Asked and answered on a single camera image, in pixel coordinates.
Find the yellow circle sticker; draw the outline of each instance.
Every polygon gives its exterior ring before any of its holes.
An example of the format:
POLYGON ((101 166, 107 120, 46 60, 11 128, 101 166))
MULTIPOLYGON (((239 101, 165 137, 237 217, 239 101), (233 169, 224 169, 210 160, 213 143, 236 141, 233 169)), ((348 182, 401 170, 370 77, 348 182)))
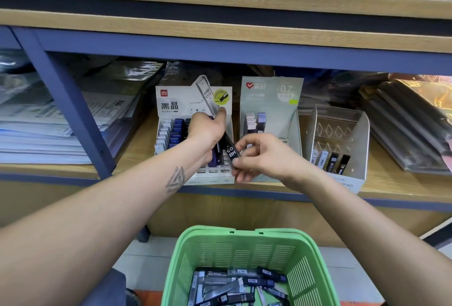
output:
POLYGON ((229 101, 229 93, 224 89, 217 89, 213 93, 213 100, 220 106, 224 106, 229 101))

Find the person's left hand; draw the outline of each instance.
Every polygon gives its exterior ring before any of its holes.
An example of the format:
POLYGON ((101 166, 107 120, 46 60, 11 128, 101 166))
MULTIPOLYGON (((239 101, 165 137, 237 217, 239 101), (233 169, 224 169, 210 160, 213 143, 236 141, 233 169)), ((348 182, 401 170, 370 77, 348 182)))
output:
POLYGON ((199 139, 206 144, 206 150, 212 149, 223 137, 226 129, 226 109, 221 107, 214 120, 205 113, 193 114, 190 120, 188 138, 199 139))

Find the cardboard box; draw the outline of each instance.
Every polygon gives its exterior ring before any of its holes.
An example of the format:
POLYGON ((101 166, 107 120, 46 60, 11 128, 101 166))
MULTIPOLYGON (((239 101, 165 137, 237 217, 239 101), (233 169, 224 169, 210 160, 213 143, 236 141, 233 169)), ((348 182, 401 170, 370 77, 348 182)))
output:
POLYGON ((314 149, 319 154, 321 150, 328 151, 329 155, 325 159, 326 166, 331 153, 336 152, 339 154, 335 166, 337 171, 342 155, 349 155, 350 160, 342 175, 331 172, 327 174, 353 193, 358 193, 367 176, 369 131, 369 119, 362 111, 315 105, 306 131, 303 157, 318 165, 320 155, 313 159, 314 149))
MULTIPOLYGON (((213 92, 213 99, 218 106, 226 109, 226 132, 233 140, 232 129, 232 87, 210 86, 213 92)), ((158 130, 162 126, 164 119, 191 118, 196 112, 204 112, 207 115, 214 115, 209 109, 209 105, 202 97, 196 82, 192 86, 156 86, 157 114, 159 116, 158 130)), ((235 178, 232 176, 232 162, 223 150, 225 164, 217 167, 201 167, 185 183, 191 185, 213 185, 231 184, 235 178)))
MULTIPOLYGON (((298 121, 298 101, 302 92, 302 78, 242 77, 240 93, 240 136, 246 134, 246 113, 256 116, 265 113, 265 133, 285 141, 300 156, 302 144, 298 121)), ((279 182, 265 175, 253 182, 279 182)))

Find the hand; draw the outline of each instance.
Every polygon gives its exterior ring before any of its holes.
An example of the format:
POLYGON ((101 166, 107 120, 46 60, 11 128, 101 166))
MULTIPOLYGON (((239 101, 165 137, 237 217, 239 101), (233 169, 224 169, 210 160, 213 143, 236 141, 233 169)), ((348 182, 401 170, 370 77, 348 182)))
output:
POLYGON ((253 133, 244 136, 235 145, 241 151, 248 144, 240 158, 232 164, 236 169, 232 174, 237 182, 249 182, 259 174, 265 174, 281 181, 286 187, 295 189, 303 182, 303 178, 317 173, 313 164, 296 154, 274 135, 253 133))
POLYGON ((226 109, 221 107, 215 120, 205 113, 193 114, 190 120, 188 138, 200 140, 206 144, 206 151, 212 149, 223 137, 226 129, 226 109))

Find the tattoo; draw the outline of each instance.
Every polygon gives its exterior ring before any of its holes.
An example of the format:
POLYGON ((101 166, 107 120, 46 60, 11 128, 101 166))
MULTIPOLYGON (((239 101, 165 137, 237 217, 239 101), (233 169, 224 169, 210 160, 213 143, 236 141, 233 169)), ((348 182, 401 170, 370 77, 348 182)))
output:
POLYGON ((184 167, 176 167, 176 170, 174 171, 174 174, 169 179, 168 183, 166 184, 166 188, 168 189, 167 193, 174 193, 177 192, 179 188, 181 188, 185 183, 185 173, 184 173, 184 167))

